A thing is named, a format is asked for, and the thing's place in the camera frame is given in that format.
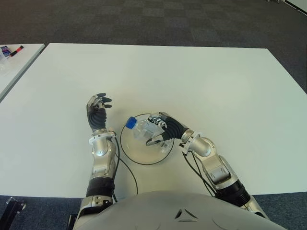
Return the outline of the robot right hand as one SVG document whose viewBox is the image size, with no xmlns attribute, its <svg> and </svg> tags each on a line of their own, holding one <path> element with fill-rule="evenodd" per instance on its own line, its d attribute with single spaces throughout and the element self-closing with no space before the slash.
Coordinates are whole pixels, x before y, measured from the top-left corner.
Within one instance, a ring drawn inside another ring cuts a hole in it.
<svg viewBox="0 0 307 230">
<path fill-rule="evenodd" d="M 163 130 L 162 134 L 152 137 L 146 141 L 146 146 L 151 146 L 169 139 L 182 139 L 184 133 L 189 129 L 175 118 L 165 112 L 150 114 L 148 121 Z"/>
</svg>

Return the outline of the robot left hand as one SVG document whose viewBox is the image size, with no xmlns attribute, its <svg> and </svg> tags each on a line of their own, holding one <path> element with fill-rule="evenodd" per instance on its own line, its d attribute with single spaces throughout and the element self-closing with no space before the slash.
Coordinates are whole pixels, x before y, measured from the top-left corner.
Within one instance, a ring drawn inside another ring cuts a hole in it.
<svg viewBox="0 0 307 230">
<path fill-rule="evenodd" d="M 87 105 L 87 119 L 91 130 L 106 129 L 106 109 L 111 108 L 112 100 L 106 97 L 106 93 L 93 95 Z"/>
</svg>

